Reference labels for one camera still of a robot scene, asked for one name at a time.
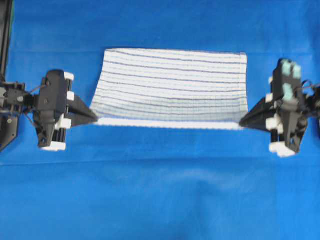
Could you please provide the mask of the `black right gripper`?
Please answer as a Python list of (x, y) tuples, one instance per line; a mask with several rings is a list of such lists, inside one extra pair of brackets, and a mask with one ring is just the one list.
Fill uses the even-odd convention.
[(301, 89), (301, 66), (281, 58), (269, 79), (271, 93), (263, 97), (239, 122), (243, 128), (271, 133), (269, 151), (291, 157), (300, 151), (308, 127), (306, 100)]

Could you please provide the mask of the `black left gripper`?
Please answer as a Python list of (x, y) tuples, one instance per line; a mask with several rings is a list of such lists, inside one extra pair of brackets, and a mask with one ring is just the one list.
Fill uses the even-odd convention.
[(96, 123), (96, 114), (72, 92), (75, 76), (63, 70), (50, 70), (41, 81), (36, 101), (38, 147), (45, 151), (64, 151), (66, 131)]

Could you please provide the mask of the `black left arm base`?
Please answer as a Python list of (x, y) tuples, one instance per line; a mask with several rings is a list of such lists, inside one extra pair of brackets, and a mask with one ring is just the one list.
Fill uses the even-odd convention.
[(8, 111), (0, 112), (0, 151), (11, 144), (18, 135), (20, 116)]

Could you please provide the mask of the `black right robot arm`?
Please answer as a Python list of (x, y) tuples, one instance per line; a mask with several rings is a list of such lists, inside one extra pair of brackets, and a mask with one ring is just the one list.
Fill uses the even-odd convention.
[(279, 157), (299, 153), (309, 118), (320, 118), (320, 86), (306, 85), (302, 68), (281, 58), (268, 80), (266, 94), (239, 122), (243, 128), (270, 133), (269, 151)]

